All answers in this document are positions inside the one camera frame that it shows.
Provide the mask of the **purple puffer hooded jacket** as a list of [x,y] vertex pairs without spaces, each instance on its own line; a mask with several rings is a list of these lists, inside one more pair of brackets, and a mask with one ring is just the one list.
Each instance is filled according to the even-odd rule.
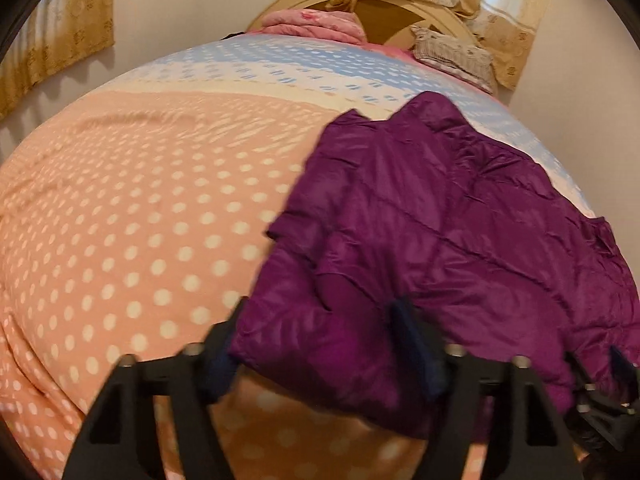
[[639,357],[637,287],[608,222],[437,93],[327,125],[268,236],[232,354],[398,434],[424,437],[433,413],[390,331],[398,300],[474,356],[527,356],[559,411],[567,353],[617,399],[608,352]]

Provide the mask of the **polka dot bed quilt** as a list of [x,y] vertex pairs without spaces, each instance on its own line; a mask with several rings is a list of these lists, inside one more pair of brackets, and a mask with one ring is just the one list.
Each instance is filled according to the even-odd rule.
[[[160,58],[49,119],[1,168],[1,413],[62,477],[117,360],[170,356],[248,300],[322,132],[424,92],[582,193],[495,99],[384,47],[244,35]],[[214,409],[240,479],[405,479],[423,438],[307,402],[242,361]]]

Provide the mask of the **striped grey pillow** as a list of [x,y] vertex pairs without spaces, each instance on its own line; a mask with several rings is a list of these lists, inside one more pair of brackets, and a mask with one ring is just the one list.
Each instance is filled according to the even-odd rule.
[[491,53],[475,44],[464,44],[456,37],[411,25],[414,58],[426,65],[458,78],[489,94],[498,90]]

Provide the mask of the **black object beside bed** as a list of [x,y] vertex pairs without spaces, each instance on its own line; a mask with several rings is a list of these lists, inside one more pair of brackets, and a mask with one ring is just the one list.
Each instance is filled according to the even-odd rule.
[[227,39],[231,39],[231,38],[235,38],[235,37],[239,37],[239,36],[243,36],[245,34],[245,32],[232,32],[232,34],[229,34],[227,36],[224,36],[224,38],[221,38],[222,40],[227,40]]

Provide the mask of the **cream wooden headboard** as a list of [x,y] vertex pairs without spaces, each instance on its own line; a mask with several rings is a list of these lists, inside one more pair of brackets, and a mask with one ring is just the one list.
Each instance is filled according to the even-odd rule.
[[[323,10],[329,0],[277,0],[262,11],[247,29],[260,29],[262,18],[283,9]],[[458,38],[464,44],[478,46],[478,41],[454,12],[443,6],[409,0],[359,0],[354,12],[360,19],[371,44],[409,50],[414,45],[411,26],[418,26]]]

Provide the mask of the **pink folded blanket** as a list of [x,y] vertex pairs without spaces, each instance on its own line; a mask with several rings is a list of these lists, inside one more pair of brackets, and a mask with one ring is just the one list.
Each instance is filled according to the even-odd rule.
[[357,15],[342,11],[277,10],[262,18],[258,32],[267,35],[330,40],[354,46],[361,46],[368,42],[367,34]]

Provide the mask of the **beige curtain on left wall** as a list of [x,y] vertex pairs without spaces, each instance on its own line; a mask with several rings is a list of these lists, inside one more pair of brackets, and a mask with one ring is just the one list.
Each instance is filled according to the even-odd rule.
[[40,82],[114,43],[114,0],[41,0],[1,62],[1,116]]

